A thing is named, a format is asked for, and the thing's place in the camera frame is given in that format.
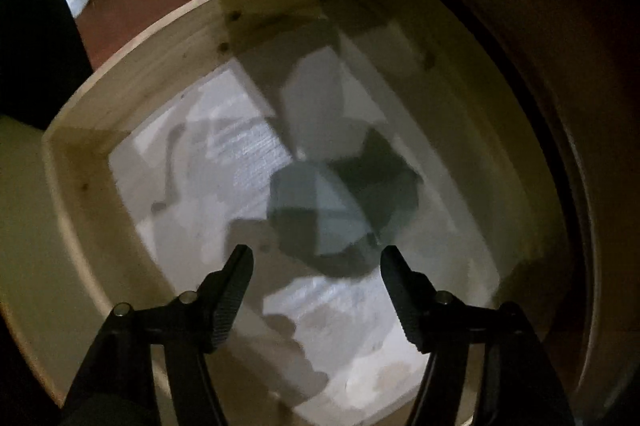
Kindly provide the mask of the wooden drawer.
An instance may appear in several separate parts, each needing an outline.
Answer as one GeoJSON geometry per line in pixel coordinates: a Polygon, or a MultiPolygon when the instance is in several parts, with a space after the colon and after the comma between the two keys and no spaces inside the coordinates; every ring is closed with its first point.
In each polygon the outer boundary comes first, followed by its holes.
{"type": "Polygon", "coordinates": [[[333,279],[281,253],[270,178],[380,132],[423,180],[396,238],[471,305],[517,300],[568,390],[588,257],[512,79],[441,0],[192,0],[108,59],[48,131],[1,124],[1,307],[61,403],[116,302],[155,307],[232,248],[255,271],[209,357],[233,425],[399,425],[426,359],[378,266],[333,279]]]}

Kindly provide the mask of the grey underwear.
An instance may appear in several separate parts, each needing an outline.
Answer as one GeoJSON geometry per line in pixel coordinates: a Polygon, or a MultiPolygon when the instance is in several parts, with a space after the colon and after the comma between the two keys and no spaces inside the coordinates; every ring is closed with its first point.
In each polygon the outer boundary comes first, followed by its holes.
{"type": "Polygon", "coordinates": [[[370,128],[353,156],[296,160],[270,178],[268,221],[279,250],[333,279],[380,263],[420,206],[423,180],[370,128]]]}

